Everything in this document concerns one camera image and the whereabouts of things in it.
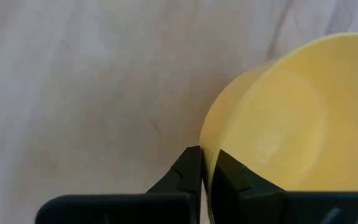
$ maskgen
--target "yellow plastic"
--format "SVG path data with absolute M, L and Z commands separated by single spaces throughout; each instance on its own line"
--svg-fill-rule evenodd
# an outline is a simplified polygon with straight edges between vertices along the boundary
M 238 76 L 212 105 L 200 145 L 208 191 L 219 149 L 285 190 L 358 190 L 358 34 Z

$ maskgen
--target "yellow bowl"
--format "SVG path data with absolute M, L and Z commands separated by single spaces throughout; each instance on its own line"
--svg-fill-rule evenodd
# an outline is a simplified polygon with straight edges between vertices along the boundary
M 285 190 L 358 190 L 358 34 L 315 40 L 232 81 L 205 119 L 220 149 Z

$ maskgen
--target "black plastic object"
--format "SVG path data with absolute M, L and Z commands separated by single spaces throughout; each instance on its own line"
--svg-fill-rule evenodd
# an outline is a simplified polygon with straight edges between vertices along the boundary
M 213 178 L 215 224 L 358 224 L 358 192 L 286 192 L 222 150 Z
M 188 147 L 146 194 L 58 197 L 42 206 L 35 223 L 197 224 L 200 222 L 202 162 L 201 148 Z

